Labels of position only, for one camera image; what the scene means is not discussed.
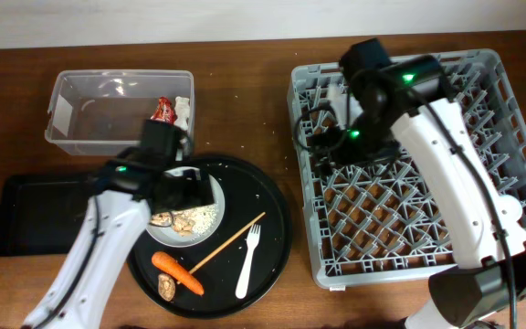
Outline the wooden chopstick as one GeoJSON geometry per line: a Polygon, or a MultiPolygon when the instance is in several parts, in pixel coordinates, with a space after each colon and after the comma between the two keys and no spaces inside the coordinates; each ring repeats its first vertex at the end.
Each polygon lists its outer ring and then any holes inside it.
{"type": "Polygon", "coordinates": [[[209,262],[214,256],[216,256],[219,252],[221,252],[223,249],[225,249],[228,245],[230,245],[232,242],[234,242],[237,238],[239,238],[241,235],[243,235],[246,231],[252,231],[252,227],[256,225],[256,223],[262,219],[264,216],[266,216],[266,212],[261,212],[259,215],[257,215],[254,219],[252,219],[250,222],[248,222],[243,228],[241,228],[239,231],[237,231],[233,236],[231,236],[228,240],[226,240],[224,243],[222,243],[219,247],[217,247],[215,250],[213,250],[210,254],[208,254],[203,260],[198,262],[191,270],[189,270],[190,274],[194,274],[197,270],[199,270],[201,267],[203,267],[207,262],[209,262]]]}

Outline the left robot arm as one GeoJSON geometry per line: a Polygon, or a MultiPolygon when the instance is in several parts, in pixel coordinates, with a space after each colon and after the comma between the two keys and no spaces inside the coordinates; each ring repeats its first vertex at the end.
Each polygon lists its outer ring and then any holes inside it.
{"type": "Polygon", "coordinates": [[[171,171],[194,144],[181,128],[147,120],[138,145],[109,160],[87,187],[81,229],[25,328],[97,328],[121,267],[155,214],[213,204],[206,174],[171,171]]]}

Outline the small white cup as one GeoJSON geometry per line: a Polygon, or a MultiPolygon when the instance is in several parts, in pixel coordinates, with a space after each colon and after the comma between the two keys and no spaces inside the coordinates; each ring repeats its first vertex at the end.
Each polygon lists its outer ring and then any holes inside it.
{"type": "Polygon", "coordinates": [[[526,242],[526,231],[519,223],[522,217],[520,201],[514,196],[499,196],[496,208],[500,212],[500,222],[508,233],[509,244],[523,245],[526,242]]]}

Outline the rice and peanut shells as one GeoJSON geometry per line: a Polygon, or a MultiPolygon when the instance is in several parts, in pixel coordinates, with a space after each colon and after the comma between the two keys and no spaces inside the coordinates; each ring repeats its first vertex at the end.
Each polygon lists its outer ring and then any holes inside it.
{"type": "Polygon", "coordinates": [[[195,207],[153,215],[150,224],[171,228],[180,236],[203,235],[215,224],[217,215],[218,209],[215,205],[195,207]]]}

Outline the white plastic fork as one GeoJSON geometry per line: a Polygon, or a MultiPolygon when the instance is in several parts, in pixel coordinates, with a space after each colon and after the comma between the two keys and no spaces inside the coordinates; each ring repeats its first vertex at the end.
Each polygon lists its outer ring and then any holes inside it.
{"type": "Polygon", "coordinates": [[[247,288],[249,283],[250,271],[254,257],[254,251],[258,246],[260,239],[260,225],[254,224],[247,234],[247,254],[239,274],[235,296],[238,299],[244,299],[247,295],[247,288]]]}

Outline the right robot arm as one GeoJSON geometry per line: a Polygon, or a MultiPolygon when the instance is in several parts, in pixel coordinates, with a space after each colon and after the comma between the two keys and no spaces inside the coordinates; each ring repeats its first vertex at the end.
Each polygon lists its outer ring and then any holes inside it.
{"type": "Polygon", "coordinates": [[[455,264],[429,278],[429,301],[406,328],[483,326],[526,298],[526,231],[521,203],[501,195],[481,163],[456,93],[439,61],[395,63],[375,38],[340,58],[347,85],[324,109],[335,124],[300,146],[328,174],[335,165],[391,164],[406,150],[447,227],[455,264]]]}

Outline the grey plate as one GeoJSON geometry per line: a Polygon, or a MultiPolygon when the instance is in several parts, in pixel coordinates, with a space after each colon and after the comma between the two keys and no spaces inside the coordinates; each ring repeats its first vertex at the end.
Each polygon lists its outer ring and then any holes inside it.
{"type": "Polygon", "coordinates": [[[210,237],[222,222],[225,196],[204,169],[180,166],[163,173],[147,231],[167,247],[186,248],[210,237]]]}

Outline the white tissue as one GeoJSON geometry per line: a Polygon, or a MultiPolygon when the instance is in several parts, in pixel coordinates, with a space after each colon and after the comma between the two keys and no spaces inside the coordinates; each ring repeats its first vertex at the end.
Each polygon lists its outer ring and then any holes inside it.
{"type": "Polygon", "coordinates": [[[187,131],[189,128],[189,119],[191,116],[190,100],[185,97],[176,97],[174,106],[176,120],[174,124],[180,129],[187,131]]]}

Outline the red snack wrapper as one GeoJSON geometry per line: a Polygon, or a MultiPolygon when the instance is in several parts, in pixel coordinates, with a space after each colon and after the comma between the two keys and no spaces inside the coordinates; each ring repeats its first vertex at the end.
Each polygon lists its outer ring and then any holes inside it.
{"type": "Polygon", "coordinates": [[[177,114],[168,98],[160,97],[158,99],[157,108],[151,119],[158,122],[166,122],[170,124],[175,123],[177,120],[177,114]]]}

